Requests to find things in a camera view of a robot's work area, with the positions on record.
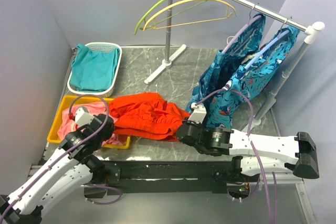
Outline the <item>orange shorts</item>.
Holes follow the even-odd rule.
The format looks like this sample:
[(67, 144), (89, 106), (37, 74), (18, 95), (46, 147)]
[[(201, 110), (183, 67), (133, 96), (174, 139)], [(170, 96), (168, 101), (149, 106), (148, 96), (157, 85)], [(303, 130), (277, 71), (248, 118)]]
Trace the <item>orange shorts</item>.
[(109, 114), (114, 132), (156, 141), (177, 142), (176, 133), (190, 114), (158, 93), (145, 92), (113, 99)]

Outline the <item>yellow hanger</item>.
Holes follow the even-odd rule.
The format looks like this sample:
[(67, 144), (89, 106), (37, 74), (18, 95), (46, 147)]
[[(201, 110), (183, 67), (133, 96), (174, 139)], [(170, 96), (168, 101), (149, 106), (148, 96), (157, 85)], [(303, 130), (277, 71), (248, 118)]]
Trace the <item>yellow hanger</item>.
[[(171, 4), (171, 3), (176, 3), (176, 2), (173, 1), (173, 0), (164, 1), (164, 2), (163, 2), (162, 4), (160, 4), (156, 9), (154, 9), (154, 10), (153, 10), (153, 11), (146, 17), (145, 20), (148, 20), (148, 19), (149, 19), (150, 17), (152, 17), (155, 13), (157, 13), (158, 11), (160, 11), (160, 10), (166, 8), (169, 4)], [(201, 3), (201, 2), (202, 2), (202, 1), (194, 1), (194, 2), (187, 2), (187, 3), (181, 4), (181, 5), (177, 5), (177, 6), (173, 7), (172, 9), (169, 9), (168, 11), (165, 11), (165, 12), (161, 13), (159, 16), (157, 16), (157, 17), (156, 17), (156, 22), (159, 22), (159, 21), (161, 21), (161, 20), (167, 18), (167, 17), (168, 17), (168, 14), (175, 14), (175, 13), (181, 12), (181, 11), (183, 11), (183, 10), (185, 10), (185, 9), (187, 9), (187, 8), (189, 8), (189, 7), (191, 7), (191, 6), (193, 6), (193, 5), (196, 5), (196, 4), (198, 4), (198, 3)], [(225, 17), (225, 16), (228, 16), (230, 13), (232, 14), (232, 15), (230, 16), (230, 18), (233, 17), (233, 16), (238, 16), (237, 10), (236, 10), (236, 8), (235, 8), (232, 4), (231, 4), (231, 5), (232, 5), (232, 7), (235, 8), (237, 14), (235, 14), (234, 10), (233, 10), (231, 7), (229, 7), (228, 10), (227, 10), (227, 6), (226, 6), (225, 4), (222, 4), (222, 3), (220, 3), (220, 2), (216, 2), (216, 1), (208, 1), (208, 2), (205, 2), (205, 3), (200, 4), (200, 5), (198, 5), (198, 6), (194, 7), (194, 8), (192, 8), (192, 9), (189, 9), (189, 10), (187, 10), (187, 11), (181, 13), (181, 14), (184, 14), (184, 13), (186, 13), (186, 12), (189, 12), (189, 11), (191, 11), (191, 10), (193, 10), (193, 9), (195, 9), (195, 8), (198, 8), (199, 6), (204, 5), (204, 4), (207, 4), (207, 3), (216, 3), (216, 4), (218, 4), (218, 5), (220, 5), (220, 6), (222, 7), (222, 8), (220, 9), (220, 11), (221, 11), (221, 16), (219, 16), (219, 17), (215, 17), (215, 18), (223, 18), (223, 17)], [(182, 22), (182, 23), (188, 23), (188, 22), (194, 22), (194, 21), (199, 21), (199, 20), (191, 20), (191, 21)], [(172, 19), (171, 19), (171, 24), (172, 24), (172, 25), (175, 25), (175, 24), (180, 24), (180, 23), (173, 23), (173, 22), (172, 22)]]

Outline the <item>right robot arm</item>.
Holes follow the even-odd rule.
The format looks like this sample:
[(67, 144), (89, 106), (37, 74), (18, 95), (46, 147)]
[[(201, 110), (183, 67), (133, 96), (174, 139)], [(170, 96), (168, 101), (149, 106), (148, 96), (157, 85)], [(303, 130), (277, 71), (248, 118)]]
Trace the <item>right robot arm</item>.
[(295, 136), (248, 134), (224, 127), (205, 128), (185, 121), (177, 130), (176, 138), (195, 148), (200, 154), (238, 157), (230, 168), (233, 180), (267, 173), (288, 173), (303, 179), (318, 179), (317, 146), (307, 132)]

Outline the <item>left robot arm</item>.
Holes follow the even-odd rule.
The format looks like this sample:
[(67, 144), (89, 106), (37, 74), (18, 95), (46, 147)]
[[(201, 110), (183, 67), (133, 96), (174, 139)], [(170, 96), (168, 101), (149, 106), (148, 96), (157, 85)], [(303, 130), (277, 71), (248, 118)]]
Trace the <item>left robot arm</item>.
[(43, 216), (76, 188), (103, 180), (105, 165), (93, 153), (112, 136), (113, 119), (105, 114), (85, 114), (76, 122), (79, 128), (66, 135), (27, 182), (1, 196), (1, 222), (41, 223)]

